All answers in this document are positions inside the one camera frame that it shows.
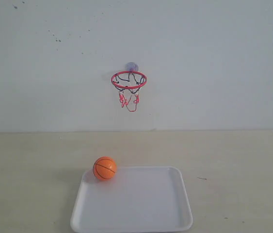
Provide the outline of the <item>small orange basketball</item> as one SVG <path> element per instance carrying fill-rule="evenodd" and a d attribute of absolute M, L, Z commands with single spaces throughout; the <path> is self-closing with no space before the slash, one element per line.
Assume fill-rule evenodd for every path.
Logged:
<path fill-rule="evenodd" d="M 94 162 L 93 174 L 100 181 L 107 181 L 112 179 L 116 172 L 116 162 L 111 157 L 100 157 Z"/>

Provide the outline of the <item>red mini basketball hoop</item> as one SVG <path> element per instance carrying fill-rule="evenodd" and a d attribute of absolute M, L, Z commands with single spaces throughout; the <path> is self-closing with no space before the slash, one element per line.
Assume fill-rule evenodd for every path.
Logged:
<path fill-rule="evenodd" d="M 138 71 L 120 71 L 112 75 L 111 83 L 118 90 L 121 107 L 136 112 L 139 91 L 147 84 L 147 77 Z"/>

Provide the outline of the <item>clear suction cup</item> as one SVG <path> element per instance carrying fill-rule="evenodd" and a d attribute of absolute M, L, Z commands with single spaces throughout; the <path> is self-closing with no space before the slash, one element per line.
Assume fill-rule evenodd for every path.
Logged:
<path fill-rule="evenodd" d="M 125 65 L 125 69 L 129 72 L 138 72 L 139 66 L 134 62 L 129 62 Z"/>

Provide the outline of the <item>white plastic tray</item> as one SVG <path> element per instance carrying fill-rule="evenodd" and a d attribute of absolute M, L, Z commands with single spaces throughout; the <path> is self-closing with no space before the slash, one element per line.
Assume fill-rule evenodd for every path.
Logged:
<path fill-rule="evenodd" d="M 192 224 L 182 174 L 172 166 L 120 167 L 109 181 L 85 172 L 70 220 L 76 233 L 175 233 Z"/>

